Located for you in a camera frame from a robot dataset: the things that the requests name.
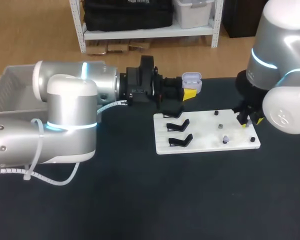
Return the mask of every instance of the black bag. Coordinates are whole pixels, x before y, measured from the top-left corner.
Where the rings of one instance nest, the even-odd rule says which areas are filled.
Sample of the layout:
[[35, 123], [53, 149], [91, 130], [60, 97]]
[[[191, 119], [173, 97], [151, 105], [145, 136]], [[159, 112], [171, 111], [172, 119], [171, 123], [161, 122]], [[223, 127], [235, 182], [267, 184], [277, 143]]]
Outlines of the black bag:
[[172, 0], [85, 0], [83, 9], [89, 31], [156, 29], [173, 22]]

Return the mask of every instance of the dark cabinet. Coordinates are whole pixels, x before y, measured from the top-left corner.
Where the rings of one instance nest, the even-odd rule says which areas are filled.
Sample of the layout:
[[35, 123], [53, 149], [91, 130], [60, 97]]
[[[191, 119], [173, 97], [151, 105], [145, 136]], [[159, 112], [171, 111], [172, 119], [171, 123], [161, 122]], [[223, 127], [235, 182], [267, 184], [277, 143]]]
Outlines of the dark cabinet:
[[268, 0], [225, 0], [222, 23], [230, 38], [253, 37], [257, 33]]

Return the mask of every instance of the white board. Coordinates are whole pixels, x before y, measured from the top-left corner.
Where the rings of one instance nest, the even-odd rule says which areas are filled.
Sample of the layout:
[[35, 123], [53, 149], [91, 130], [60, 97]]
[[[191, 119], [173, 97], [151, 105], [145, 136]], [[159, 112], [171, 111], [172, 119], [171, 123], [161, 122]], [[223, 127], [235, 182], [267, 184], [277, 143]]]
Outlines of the white board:
[[[247, 150], [260, 148], [260, 141], [251, 124], [244, 128], [237, 120], [237, 115], [231, 109], [215, 111], [183, 112], [179, 118], [165, 117], [162, 113], [153, 116], [155, 147], [159, 155], [184, 154], [200, 152], [216, 152], [230, 150]], [[190, 124], [184, 132], [168, 131], [167, 124], [182, 125], [189, 119]], [[193, 140], [187, 147], [170, 146], [169, 138], [185, 140], [192, 134]], [[230, 141], [223, 143], [224, 136]]]

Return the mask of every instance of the gray plastic basket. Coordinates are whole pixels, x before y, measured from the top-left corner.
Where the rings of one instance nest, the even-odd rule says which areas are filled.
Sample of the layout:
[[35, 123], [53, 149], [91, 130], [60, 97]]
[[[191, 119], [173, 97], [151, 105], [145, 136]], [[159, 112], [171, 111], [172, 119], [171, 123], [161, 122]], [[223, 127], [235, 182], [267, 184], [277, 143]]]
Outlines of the gray plastic basket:
[[7, 66], [0, 77], [0, 117], [47, 122], [47, 103], [36, 99], [32, 90], [35, 65]]

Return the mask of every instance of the shelf post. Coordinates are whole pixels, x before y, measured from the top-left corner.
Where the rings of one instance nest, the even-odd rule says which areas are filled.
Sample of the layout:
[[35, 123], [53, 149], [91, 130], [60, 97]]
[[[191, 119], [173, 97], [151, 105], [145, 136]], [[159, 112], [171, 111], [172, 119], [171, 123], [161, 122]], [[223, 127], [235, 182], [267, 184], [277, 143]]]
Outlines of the shelf post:
[[73, 22], [75, 26], [76, 35], [78, 37], [79, 45], [81, 53], [86, 52], [86, 43], [84, 32], [81, 26], [81, 18], [80, 18], [80, 0], [69, 0], [71, 6], [71, 12], [73, 17]]
[[212, 42], [211, 42], [212, 48], [218, 47], [223, 7], [224, 7], [224, 0], [215, 0], [215, 14], [214, 14], [214, 21], [212, 26], [213, 27]]

